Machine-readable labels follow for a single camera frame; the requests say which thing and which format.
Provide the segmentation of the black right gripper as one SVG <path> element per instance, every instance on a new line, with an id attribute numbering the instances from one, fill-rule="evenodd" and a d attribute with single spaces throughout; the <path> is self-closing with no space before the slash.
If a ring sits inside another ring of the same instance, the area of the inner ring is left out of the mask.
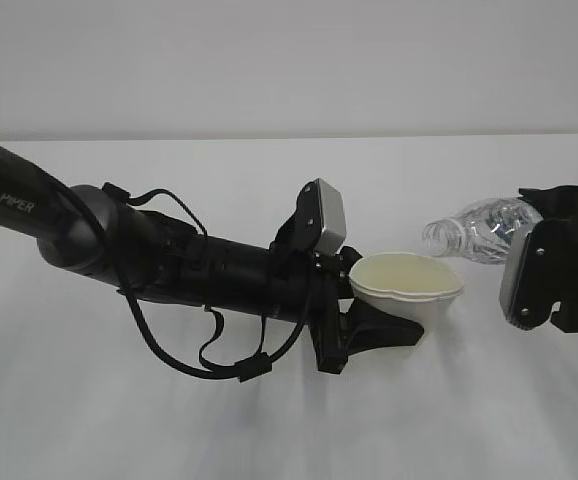
<path id="1" fill-rule="evenodd" d="M 521 188 L 542 216 L 523 241 L 517 274 L 517 327 L 550 322 L 578 333 L 578 185 Z"/>

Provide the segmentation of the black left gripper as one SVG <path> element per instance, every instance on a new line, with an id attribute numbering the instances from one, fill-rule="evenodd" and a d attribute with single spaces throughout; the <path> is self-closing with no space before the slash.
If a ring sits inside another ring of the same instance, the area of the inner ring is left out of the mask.
<path id="1" fill-rule="evenodd" d="M 308 330 L 317 370 L 339 374 L 354 355 L 385 348 L 415 347 L 425 333 L 416 321 L 384 312 L 355 299 L 346 311 L 339 302 L 353 297 L 348 275 L 363 258 L 345 245 L 328 256 L 317 252 L 286 252 L 272 249 L 269 298 L 274 318 L 294 320 L 295 327 L 270 355 L 278 361 L 293 347 L 303 330 Z"/>

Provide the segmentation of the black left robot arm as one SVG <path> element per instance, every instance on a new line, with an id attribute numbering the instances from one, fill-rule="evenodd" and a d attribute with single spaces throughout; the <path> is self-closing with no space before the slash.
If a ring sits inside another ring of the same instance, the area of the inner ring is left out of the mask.
<path id="1" fill-rule="evenodd" d="M 206 380 L 247 381 L 268 373 L 308 330 L 320 371 L 338 374 L 356 353 L 411 347 L 423 326 L 357 298 L 349 274 L 359 253 L 345 244 L 339 192 L 322 179 L 305 184 L 293 214 L 261 248 L 209 235 L 196 217 L 181 221 L 148 208 L 151 193 L 69 187 L 0 146 L 0 226 L 34 238 L 44 260 L 114 286 L 127 300 L 148 348 L 163 363 Z M 191 366 L 152 334 L 142 302 L 201 307 L 224 329 L 224 312 L 290 321 L 272 353 L 258 348 L 230 365 Z"/>

